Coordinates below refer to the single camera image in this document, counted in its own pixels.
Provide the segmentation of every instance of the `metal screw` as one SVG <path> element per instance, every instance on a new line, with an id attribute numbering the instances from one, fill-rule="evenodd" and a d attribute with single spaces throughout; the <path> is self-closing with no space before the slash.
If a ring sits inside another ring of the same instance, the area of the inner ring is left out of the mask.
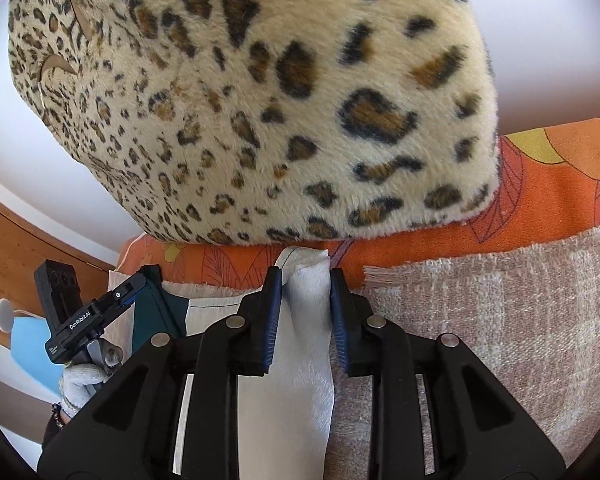
<path id="1" fill-rule="evenodd" d="M 171 336 L 166 332 L 158 332 L 154 334 L 151 338 L 151 344 L 157 347 L 165 346 L 171 340 Z"/>
<path id="2" fill-rule="evenodd" d="M 455 348 L 456 346 L 458 346 L 460 344 L 460 340 L 458 339 L 458 336 L 456 334 L 451 334 L 449 332 L 440 336 L 440 342 L 448 348 Z"/>
<path id="3" fill-rule="evenodd" d="M 386 325 L 386 319 L 382 316 L 369 316 L 366 318 L 366 324 L 368 324 L 371 328 L 382 328 Z"/>
<path id="4" fill-rule="evenodd" d="M 242 328 L 244 326 L 245 320 L 242 316 L 231 316 L 226 320 L 226 325 L 229 328 Z"/>

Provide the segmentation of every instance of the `leopard print fabric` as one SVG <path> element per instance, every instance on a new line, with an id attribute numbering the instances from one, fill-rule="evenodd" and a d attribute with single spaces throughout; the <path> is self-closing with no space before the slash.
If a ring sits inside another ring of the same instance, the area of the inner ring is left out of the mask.
<path id="1" fill-rule="evenodd" d="M 160 240 L 373 238 L 498 185 L 467 0 L 11 0 L 9 32 L 20 95 Z"/>

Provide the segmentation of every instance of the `orange fabric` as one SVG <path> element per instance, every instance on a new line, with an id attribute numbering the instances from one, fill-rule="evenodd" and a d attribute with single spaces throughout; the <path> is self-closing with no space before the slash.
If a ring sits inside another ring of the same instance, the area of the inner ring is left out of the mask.
<path id="1" fill-rule="evenodd" d="M 573 149 L 573 142 L 579 150 Z M 600 180 L 587 176 L 600 176 L 600 170 L 595 173 L 600 162 L 600 120 L 501 137 L 500 149 L 500 190 L 490 208 L 467 224 L 375 240 L 301 245 L 328 249 L 332 264 L 344 269 L 349 286 L 360 288 L 365 266 L 395 267 L 434 258 L 510 251 L 568 238 L 600 225 Z M 118 270 L 132 274 L 144 264 L 160 264 L 168 281 L 246 290 L 262 284 L 267 267 L 283 248 L 166 244 L 145 235 L 129 249 Z"/>

